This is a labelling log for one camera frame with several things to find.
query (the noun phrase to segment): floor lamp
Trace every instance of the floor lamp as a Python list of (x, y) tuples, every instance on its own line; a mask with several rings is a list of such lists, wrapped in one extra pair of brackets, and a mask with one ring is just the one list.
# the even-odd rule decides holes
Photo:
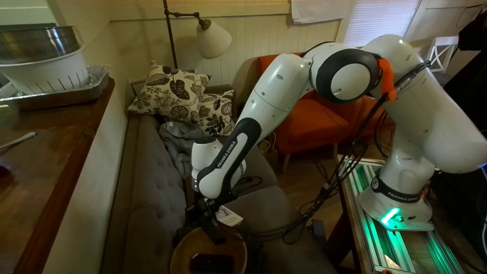
[(178, 57), (176, 57), (175, 44), (173, 44), (170, 16), (176, 16), (176, 18), (193, 16), (197, 19), (196, 38), (197, 38), (197, 47), (202, 57), (205, 59), (217, 57), (229, 47), (231, 35), (223, 27), (220, 27), (211, 19), (200, 18), (199, 12), (191, 12), (191, 13), (170, 12), (167, 7), (167, 0), (162, 0), (162, 1), (164, 1), (164, 15), (165, 15), (165, 25), (167, 25), (167, 35), (170, 42), (172, 62), (175, 68), (178, 68)]

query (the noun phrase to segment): bowl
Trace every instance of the bowl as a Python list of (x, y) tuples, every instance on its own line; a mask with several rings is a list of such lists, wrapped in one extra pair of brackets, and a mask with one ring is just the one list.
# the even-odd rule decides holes
[(51, 59), (79, 48), (71, 25), (28, 24), (0, 27), (0, 64)]

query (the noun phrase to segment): green light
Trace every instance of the green light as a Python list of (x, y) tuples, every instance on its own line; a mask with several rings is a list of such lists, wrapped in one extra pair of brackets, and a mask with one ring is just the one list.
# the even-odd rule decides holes
[(388, 223), (392, 216), (395, 216), (400, 210), (397, 207), (391, 208), (382, 219), (382, 223)]

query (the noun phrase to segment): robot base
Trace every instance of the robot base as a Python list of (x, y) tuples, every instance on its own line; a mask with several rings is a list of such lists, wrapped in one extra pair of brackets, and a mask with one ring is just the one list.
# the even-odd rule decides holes
[(432, 231), (432, 210), (423, 201), (398, 202), (366, 187), (357, 196), (363, 211), (388, 229)]

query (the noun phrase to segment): sofa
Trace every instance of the sofa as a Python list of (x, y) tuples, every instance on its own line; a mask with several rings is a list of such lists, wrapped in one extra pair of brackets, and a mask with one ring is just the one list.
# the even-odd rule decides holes
[[(185, 181), (173, 164), (158, 134), (161, 118), (129, 114), (123, 158), (114, 193), (111, 217), (100, 272), (169, 272), (173, 236), (185, 219)], [(243, 176), (258, 176), (255, 187), (240, 190), (226, 204), (243, 216), (248, 231), (260, 231), (287, 223), (296, 216), (277, 176), (260, 153), (246, 155)], [(281, 239), (261, 243), (260, 272), (334, 272), (312, 232), (305, 228), (301, 239), (287, 245)]]
[[(263, 74), (277, 54), (263, 54), (257, 57), (257, 77)], [(275, 149), (280, 158), (280, 172), (286, 170), (292, 153), (304, 152), (322, 146), (331, 146), (336, 156), (337, 146), (354, 138), (360, 123), (374, 106), (375, 99), (362, 95), (347, 103), (328, 102), (316, 91), (304, 94), (293, 106), (286, 120), (274, 130)], [(377, 111), (360, 137), (372, 137), (374, 126), (380, 120)], [(383, 120), (380, 129), (394, 127), (394, 121)]]

